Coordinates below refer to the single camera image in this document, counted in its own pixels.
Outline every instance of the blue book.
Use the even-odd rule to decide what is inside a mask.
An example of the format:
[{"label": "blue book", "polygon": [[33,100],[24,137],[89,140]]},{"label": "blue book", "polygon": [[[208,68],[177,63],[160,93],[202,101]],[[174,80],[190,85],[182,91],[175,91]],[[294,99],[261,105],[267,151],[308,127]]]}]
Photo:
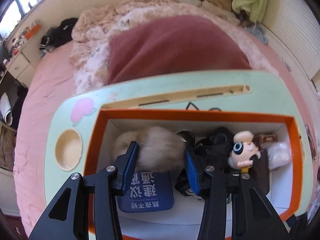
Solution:
[{"label": "blue book", "polygon": [[117,200],[120,210],[126,213],[168,210],[174,204],[170,175],[136,171],[126,195]]}]

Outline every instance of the drawer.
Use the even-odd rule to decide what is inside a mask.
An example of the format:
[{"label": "drawer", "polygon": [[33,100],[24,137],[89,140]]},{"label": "drawer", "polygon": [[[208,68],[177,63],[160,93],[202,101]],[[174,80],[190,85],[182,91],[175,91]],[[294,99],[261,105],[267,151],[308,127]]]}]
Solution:
[{"label": "drawer", "polygon": [[34,75],[35,75],[35,69],[33,68],[33,66],[28,65],[21,72],[21,74],[18,76],[17,79],[22,85],[24,85],[27,88],[29,88]]},{"label": "drawer", "polygon": [[17,78],[29,64],[29,61],[22,54],[19,54],[8,71],[14,78]]}]

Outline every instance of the pink flower decal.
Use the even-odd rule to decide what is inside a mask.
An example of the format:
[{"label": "pink flower decal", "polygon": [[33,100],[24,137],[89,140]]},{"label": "pink flower decal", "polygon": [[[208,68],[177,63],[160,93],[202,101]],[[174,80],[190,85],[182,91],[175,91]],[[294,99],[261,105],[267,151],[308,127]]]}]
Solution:
[{"label": "pink flower decal", "polygon": [[82,98],[76,102],[71,112],[71,121],[73,126],[77,126],[82,117],[92,115],[96,108],[94,108],[94,102],[91,98]]}]

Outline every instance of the pink bed sheet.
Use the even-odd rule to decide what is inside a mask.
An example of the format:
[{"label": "pink bed sheet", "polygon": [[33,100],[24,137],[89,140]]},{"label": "pink bed sheet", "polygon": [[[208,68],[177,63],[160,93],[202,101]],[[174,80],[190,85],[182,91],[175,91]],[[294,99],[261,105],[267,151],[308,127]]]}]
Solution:
[{"label": "pink bed sheet", "polygon": [[[278,70],[314,138],[311,115],[293,77],[270,47],[246,34]],[[69,63],[71,50],[72,42],[59,47],[40,62],[22,108],[13,172],[20,215],[28,236],[46,207],[44,153],[51,119],[75,90],[74,67]]]}]

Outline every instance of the clear plastic wrap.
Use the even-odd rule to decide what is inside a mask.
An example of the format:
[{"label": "clear plastic wrap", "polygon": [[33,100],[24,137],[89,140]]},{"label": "clear plastic wrap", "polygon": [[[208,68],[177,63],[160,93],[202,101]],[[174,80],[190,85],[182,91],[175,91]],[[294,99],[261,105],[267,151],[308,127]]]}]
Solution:
[{"label": "clear plastic wrap", "polygon": [[269,170],[275,170],[291,163],[291,149],[286,142],[270,142],[261,146],[268,152]]}]

